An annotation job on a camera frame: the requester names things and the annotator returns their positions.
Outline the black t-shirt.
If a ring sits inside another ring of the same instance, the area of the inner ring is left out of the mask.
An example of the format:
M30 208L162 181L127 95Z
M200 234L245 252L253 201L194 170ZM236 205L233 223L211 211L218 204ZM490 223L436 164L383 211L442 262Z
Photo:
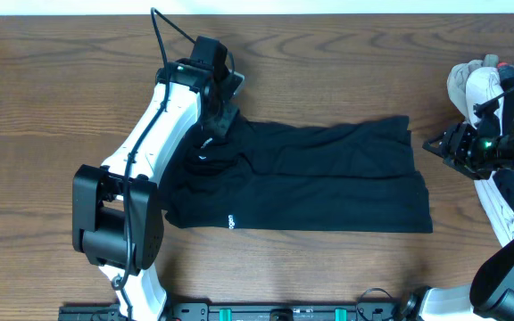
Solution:
M429 234L429 195L409 120L329 128L237 117L225 136L191 128L160 183L180 228Z

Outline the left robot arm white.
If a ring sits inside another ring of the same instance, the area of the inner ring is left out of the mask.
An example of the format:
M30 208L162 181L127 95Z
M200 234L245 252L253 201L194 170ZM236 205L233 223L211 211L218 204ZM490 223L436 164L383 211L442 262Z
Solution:
M81 166L72 183L72 243L107 276L118 297L109 306L62 307L61 320L163 320L168 295L154 265L164 233L160 181L185 133L218 111L218 131L245 83L228 69L180 62L158 71L153 97L124 143L100 167Z

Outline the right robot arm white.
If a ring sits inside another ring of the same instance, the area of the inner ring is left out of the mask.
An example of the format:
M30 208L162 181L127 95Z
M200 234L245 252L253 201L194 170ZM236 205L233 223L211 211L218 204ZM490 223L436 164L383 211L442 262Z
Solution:
M496 185L496 171L514 172L514 122L500 133L498 123L454 125L425 142L427 151L476 180L479 200L502 248L477 271L470 284L423 288L412 293L399 320L514 320L514 216Z

